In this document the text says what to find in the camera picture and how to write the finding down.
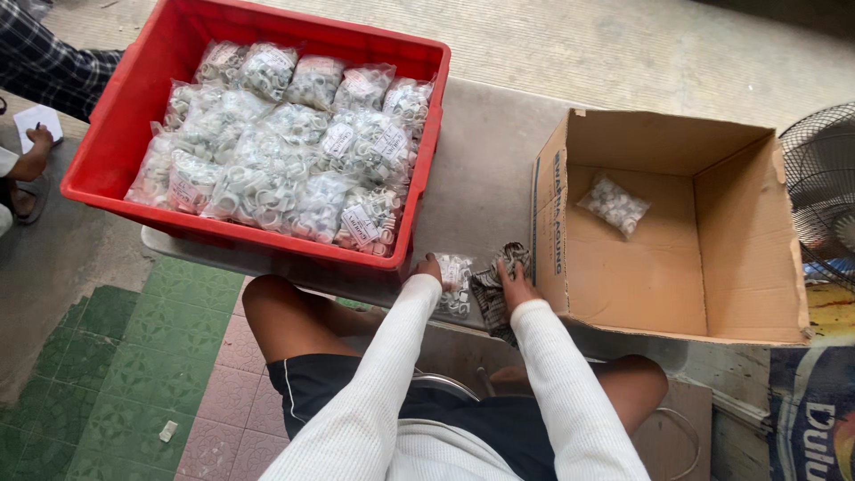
cardboard box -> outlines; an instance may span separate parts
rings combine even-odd
[[[576,205],[603,172],[651,203],[630,240]],[[570,110],[534,164],[535,285],[565,322],[719,343],[812,330],[772,128]]]

table surface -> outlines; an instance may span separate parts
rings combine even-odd
[[[427,252],[475,258],[485,269],[506,242],[528,245],[531,168],[564,113],[591,105],[449,78],[436,154],[414,236],[413,263]],[[303,270],[274,258],[175,239],[143,227],[143,243],[161,254],[245,273],[278,274],[298,286],[391,307],[397,289],[343,279],[316,267]],[[468,318],[433,319],[486,330],[474,308]]]

rag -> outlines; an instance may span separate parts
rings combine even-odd
[[[509,242],[498,251],[490,263],[490,268],[475,272],[472,275],[472,295],[478,300],[481,316],[490,336],[497,337],[507,342],[516,349],[516,336],[510,328],[508,306],[504,302],[504,290],[502,280],[498,277],[498,261],[504,261],[505,269],[511,280],[516,278],[516,261],[522,263],[526,277],[532,275],[532,256],[527,248],[519,242]]]

sandal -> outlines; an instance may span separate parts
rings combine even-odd
[[[36,222],[38,217],[44,210],[44,205],[47,204],[48,194],[50,193],[50,177],[47,174],[42,174],[35,181],[27,183],[18,183],[18,190],[26,192],[36,198],[36,204],[32,207],[32,211],[26,216],[19,216],[15,213],[15,220],[21,225],[28,225]]]

finger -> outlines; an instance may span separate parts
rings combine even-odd
[[[510,286],[510,278],[508,277],[508,271],[504,267],[504,260],[498,260],[498,263],[496,263],[496,270],[498,270],[498,278],[501,279],[502,286],[505,288]]]

